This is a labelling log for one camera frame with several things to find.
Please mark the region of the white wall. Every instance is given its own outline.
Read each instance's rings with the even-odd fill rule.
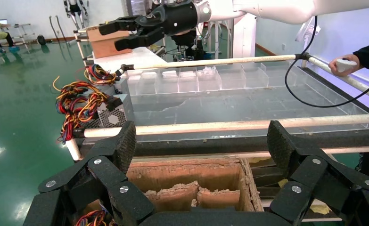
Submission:
[[[87,8],[87,0],[83,0],[83,3]],[[96,25],[124,16],[122,5],[122,0],[89,0],[89,24]],[[63,0],[0,0],[0,19],[7,19],[10,24],[31,23],[36,36],[41,34],[46,39],[55,38],[49,16],[52,16],[55,30],[59,30],[55,15],[59,17],[65,36],[73,36],[76,28],[72,20],[66,17]]]
[[[336,57],[369,45],[369,9],[322,15],[318,17],[318,25],[322,30],[315,37],[310,54],[323,61],[330,62]],[[289,25],[259,18],[256,43],[278,55],[300,53],[303,43],[295,42],[295,36],[300,27],[301,25]],[[282,49],[282,44],[286,45],[285,50]],[[316,68],[315,71],[351,95],[358,94],[358,91],[333,78],[332,75]],[[369,85],[367,81],[369,70],[362,69],[356,75],[364,78],[361,81]],[[360,100],[369,106],[369,97]]]

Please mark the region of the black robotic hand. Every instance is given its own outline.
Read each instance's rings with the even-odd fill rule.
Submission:
[[[117,40],[117,50],[147,47],[161,40],[190,30],[197,25],[197,10],[191,0],[170,3],[157,7],[147,16],[126,16],[99,26],[102,35],[117,31],[137,31],[135,34]]]

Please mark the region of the white table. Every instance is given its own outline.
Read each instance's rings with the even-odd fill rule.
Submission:
[[[108,56],[103,58],[94,59],[94,63],[100,65],[104,70],[110,70],[115,72],[121,65],[135,65],[135,64],[143,64],[143,63],[166,63],[162,58],[157,56],[151,50],[146,47],[139,47],[133,49],[133,52],[116,55],[116,56]]]

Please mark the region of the humanoid robot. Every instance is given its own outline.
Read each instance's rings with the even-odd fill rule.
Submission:
[[[83,1],[79,0],[80,5],[82,6],[83,10],[84,10],[84,14],[86,16],[89,16],[89,14],[87,13],[86,7],[84,7]],[[82,28],[84,28],[84,21],[83,21],[83,14],[82,14],[82,10],[80,9],[80,7],[77,5],[77,0],[64,0],[64,5],[65,5],[65,12],[66,12],[66,16],[68,18],[71,18],[74,25],[76,26],[76,28],[79,30],[80,27],[77,24],[76,21],[76,13],[79,16],[80,19],[80,23],[82,24]]]

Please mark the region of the person's hand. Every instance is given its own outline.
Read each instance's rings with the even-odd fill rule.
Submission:
[[[338,59],[342,59],[342,58],[346,58],[348,60],[351,60],[351,61],[355,61],[356,62],[356,66],[351,68],[351,69],[348,69],[344,72],[338,72],[337,70],[337,60]],[[335,76],[338,76],[338,77],[345,77],[351,73],[354,73],[355,71],[359,70],[361,68],[361,65],[360,65],[360,62],[359,62],[359,58],[357,56],[355,56],[354,54],[348,54],[348,55],[345,55],[345,56],[341,56],[339,58],[336,58],[334,59],[333,61],[331,61],[328,66],[330,67],[331,69],[331,72],[333,73],[333,75]]]

